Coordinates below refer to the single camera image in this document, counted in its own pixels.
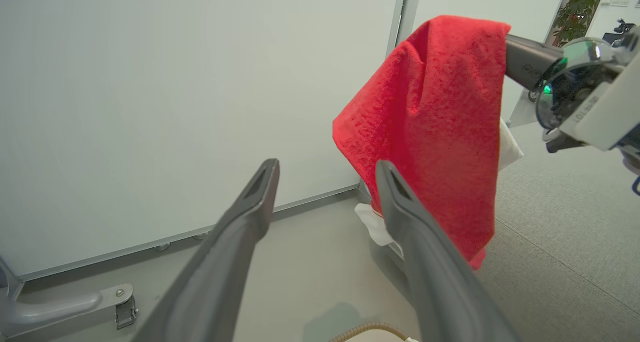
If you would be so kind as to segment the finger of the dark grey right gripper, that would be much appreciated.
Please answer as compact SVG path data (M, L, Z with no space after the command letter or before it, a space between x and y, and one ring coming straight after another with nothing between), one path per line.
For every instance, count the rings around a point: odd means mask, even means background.
M511 34L506 36L505 44L505 76L527 90L535 90L563 57L558 47Z

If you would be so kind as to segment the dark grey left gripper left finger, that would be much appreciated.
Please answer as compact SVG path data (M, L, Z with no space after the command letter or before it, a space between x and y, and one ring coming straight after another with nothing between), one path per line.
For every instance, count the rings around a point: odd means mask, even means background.
M231 341L256 245L273 220L280 164L266 159L155 306L134 341Z

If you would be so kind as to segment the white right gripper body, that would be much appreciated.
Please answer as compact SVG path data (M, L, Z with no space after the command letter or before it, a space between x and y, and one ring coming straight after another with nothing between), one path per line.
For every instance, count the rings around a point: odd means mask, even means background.
M549 153L590 146L618 150L639 173L639 28L613 46L583 37L562 47L562 58L542 79L535 116Z

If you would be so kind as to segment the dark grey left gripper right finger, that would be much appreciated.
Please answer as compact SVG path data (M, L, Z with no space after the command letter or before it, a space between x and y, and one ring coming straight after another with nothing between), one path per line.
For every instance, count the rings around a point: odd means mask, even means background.
M457 247L391 161L375 165L385 225L403 267L423 341L519 341Z

